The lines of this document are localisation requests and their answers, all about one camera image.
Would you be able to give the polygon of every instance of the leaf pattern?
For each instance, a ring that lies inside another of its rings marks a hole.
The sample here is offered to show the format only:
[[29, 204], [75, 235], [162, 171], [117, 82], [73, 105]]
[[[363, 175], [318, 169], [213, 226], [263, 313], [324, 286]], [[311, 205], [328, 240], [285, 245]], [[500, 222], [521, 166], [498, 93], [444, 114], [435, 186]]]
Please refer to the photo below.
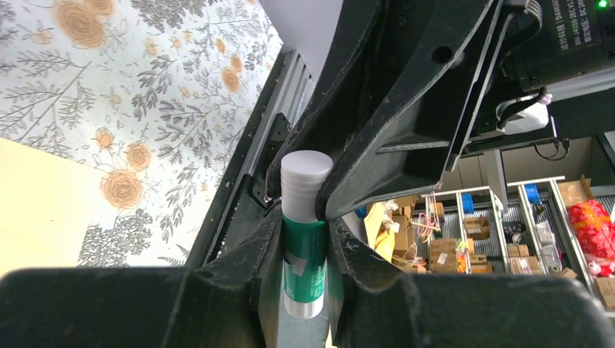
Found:
[[254, 0], [0, 0], [0, 136], [102, 173], [80, 266], [184, 263], [280, 48]]

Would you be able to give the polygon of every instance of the green marker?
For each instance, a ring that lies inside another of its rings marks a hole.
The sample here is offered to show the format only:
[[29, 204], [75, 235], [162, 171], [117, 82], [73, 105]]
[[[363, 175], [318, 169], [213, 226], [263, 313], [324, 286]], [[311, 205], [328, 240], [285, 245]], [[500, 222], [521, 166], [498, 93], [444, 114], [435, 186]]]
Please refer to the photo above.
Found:
[[314, 318], [323, 309], [326, 224], [316, 219], [315, 200], [332, 168], [322, 152], [303, 150], [282, 158], [284, 306], [297, 319]]

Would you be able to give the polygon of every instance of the red bag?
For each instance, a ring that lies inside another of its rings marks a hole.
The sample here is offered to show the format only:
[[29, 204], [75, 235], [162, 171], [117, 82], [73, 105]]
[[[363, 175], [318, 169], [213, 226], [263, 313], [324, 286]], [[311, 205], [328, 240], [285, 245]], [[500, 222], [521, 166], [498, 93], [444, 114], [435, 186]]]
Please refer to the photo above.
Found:
[[615, 224], [595, 199], [570, 207], [570, 221], [586, 255], [615, 260]]

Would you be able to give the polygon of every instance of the screw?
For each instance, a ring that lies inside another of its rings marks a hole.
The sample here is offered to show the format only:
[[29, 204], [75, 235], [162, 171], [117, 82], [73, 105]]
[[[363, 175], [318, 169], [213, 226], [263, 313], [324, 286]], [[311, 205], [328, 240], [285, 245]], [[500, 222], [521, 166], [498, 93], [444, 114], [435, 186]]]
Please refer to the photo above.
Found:
[[397, 27], [401, 29], [405, 27], [406, 24], [408, 24], [408, 19], [406, 19], [405, 16], [399, 16], [397, 19]]

